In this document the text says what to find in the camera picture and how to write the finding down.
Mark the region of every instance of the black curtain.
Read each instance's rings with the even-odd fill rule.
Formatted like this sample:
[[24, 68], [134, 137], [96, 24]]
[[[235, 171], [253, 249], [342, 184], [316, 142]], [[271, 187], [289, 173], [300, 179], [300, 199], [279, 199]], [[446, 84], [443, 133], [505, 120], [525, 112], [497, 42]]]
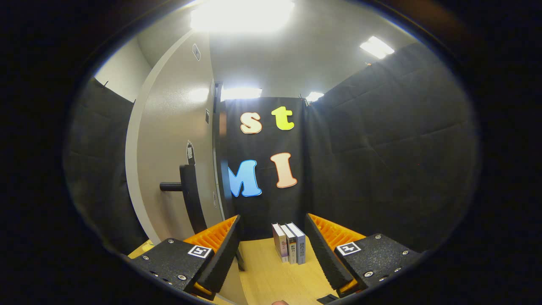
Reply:
[[[292, 111], [288, 121], [294, 123], [290, 130], [280, 130], [271, 112], [284, 106]], [[255, 160], [256, 180], [262, 190], [259, 196], [232, 196], [235, 213], [241, 214], [242, 240], [262, 239], [271, 236], [271, 223], [300, 223], [306, 207], [303, 206], [304, 189], [304, 104], [299, 98], [258, 98], [226, 100], [227, 112], [227, 155], [228, 167], [237, 174], [244, 160]], [[262, 130], [258, 134], [244, 134], [241, 131], [241, 115], [257, 112]], [[292, 175], [297, 184], [288, 188], [277, 188], [278, 176], [271, 156], [290, 153]]]
[[124, 156], [132, 107], [93, 78], [72, 109], [63, 156], [79, 213], [106, 246], [123, 254], [148, 240], [126, 183]]
[[469, 102], [425, 46], [359, 71], [305, 115], [310, 212], [422, 251], [465, 211], [476, 162]]
[[[263, 191], [233, 198], [246, 225], [243, 240], [271, 237], [274, 222], [304, 226], [301, 216], [311, 212], [423, 251], [436, 246], [467, 207], [476, 165], [468, 98], [419, 43], [362, 69], [308, 107], [294, 98], [226, 105], [229, 167], [236, 173], [241, 161], [256, 160]], [[279, 106], [293, 111], [293, 130], [276, 127], [270, 113]], [[244, 112], [260, 114], [259, 134], [240, 130]], [[281, 152], [292, 154], [298, 185], [291, 188], [275, 186], [269, 157]]]

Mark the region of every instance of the blue letter m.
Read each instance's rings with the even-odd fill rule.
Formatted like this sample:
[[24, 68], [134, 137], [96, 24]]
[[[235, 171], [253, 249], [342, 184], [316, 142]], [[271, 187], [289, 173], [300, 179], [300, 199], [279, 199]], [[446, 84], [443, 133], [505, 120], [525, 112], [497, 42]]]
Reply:
[[243, 185], [243, 193], [241, 194], [245, 197], [258, 196], [262, 193], [262, 190], [258, 188], [258, 183], [256, 183], [255, 167], [255, 160], [245, 160], [239, 165], [237, 176], [234, 175], [228, 167], [228, 172], [230, 174], [230, 190], [235, 197], [239, 196], [241, 185]]

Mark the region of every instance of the white wall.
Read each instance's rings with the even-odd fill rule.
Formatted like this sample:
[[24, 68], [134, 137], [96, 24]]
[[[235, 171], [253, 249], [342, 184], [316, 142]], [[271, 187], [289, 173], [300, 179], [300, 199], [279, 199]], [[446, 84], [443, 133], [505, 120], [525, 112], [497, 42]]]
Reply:
[[107, 88], [133, 103], [150, 71], [151, 66], [134, 37], [113, 54], [94, 77], [101, 84], [108, 82]]

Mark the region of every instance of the ceiling light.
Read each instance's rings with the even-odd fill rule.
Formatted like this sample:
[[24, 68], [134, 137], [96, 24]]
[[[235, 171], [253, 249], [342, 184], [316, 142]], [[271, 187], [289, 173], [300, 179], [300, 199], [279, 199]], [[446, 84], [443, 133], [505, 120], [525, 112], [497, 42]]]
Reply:
[[320, 92], [311, 92], [309, 95], [305, 98], [310, 102], [316, 101], [317, 99], [323, 97], [324, 94]]
[[222, 89], [220, 101], [227, 99], [259, 98], [262, 95], [262, 88], [231, 88]]
[[293, 7], [288, 0], [214, 0], [192, 11], [190, 27], [222, 32], [272, 31], [288, 21]]
[[379, 59], [382, 59], [386, 57], [386, 55], [395, 52], [390, 46], [388, 46], [382, 40], [374, 36], [371, 36], [371, 38], [369, 38], [366, 42], [362, 43], [362, 45], [359, 47]]

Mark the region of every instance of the white book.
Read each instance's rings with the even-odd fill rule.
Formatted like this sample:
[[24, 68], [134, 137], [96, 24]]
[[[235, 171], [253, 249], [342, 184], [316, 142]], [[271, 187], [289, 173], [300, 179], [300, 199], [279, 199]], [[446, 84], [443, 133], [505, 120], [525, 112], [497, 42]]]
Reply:
[[295, 237], [295, 235], [290, 231], [290, 229], [288, 229], [286, 225], [281, 225], [280, 227], [284, 231], [284, 234], [286, 234], [286, 242], [288, 243], [288, 258], [290, 264], [295, 264], [298, 261], [298, 256], [295, 253], [297, 237]]
[[273, 239], [275, 240], [275, 249], [283, 263], [288, 261], [288, 244], [286, 234], [279, 224], [273, 224]]
[[293, 223], [289, 223], [288, 229], [297, 237], [297, 255], [298, 255], [298, 264], [305, 263], [305, 234]]

